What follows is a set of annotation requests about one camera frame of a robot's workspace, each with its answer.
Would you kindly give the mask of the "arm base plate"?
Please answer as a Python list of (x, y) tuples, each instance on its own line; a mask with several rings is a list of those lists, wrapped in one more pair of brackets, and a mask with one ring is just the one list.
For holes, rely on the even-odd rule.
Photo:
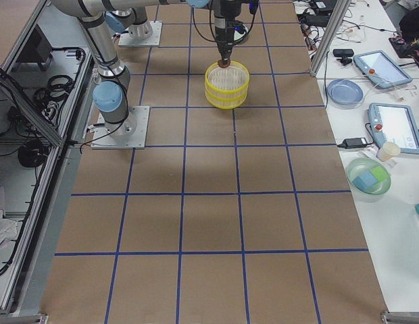
[(143, 149), (145, 148), (150, 106), (130, 106), (128, 119), (119, 130), (107, 124), (94, 131), (95, 140), (91, 142), (92, 149)]
[(121, 34), (119, 47), (158, 47), (161, 39), (162, 22), (146, 21), (131, 25)]

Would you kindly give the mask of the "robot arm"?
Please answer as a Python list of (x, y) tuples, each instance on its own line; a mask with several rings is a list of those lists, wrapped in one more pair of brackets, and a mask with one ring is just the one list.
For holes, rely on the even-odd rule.
[(111, 132), (129, 118), (127, 99), (130, 72), (118, 57), (110, 32), (148, 26), (146, 8), (154, 5), (179, 4), (180, 1), (53, 1), (62, 13), (75, 17), (98, 63), (101, 84), (93, 91), (93, 101)]
[[(251, 25), (245, 26), (237, 19), (241, 14), (242, 4), (248, 4), (252, 15)], [(196, 9), (209, 11), (209, 30), (211, 38), (202, 37), (207, 42), (217, 44), (220, 60), (218, 65), (227, 68), (230, 65), (230, 56), (236, 45), (247, 40), (257, 13), (258, 1), (187, 1), (191, 7), (191, 15)], [(153, 34), (152, 26), (148, 22), (144, 7), (129, 9), (111, 9), (104, 14), (108, 26), (118, 34), (127, 33), (136, 40), (149, 38)]]

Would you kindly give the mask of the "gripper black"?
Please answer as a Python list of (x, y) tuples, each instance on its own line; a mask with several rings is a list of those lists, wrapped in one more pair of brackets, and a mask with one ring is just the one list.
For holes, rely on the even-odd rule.
[(218, 64), (230, 64), (234, 47), (235, 19), (215, 16), (215, 40), (220, 54)]

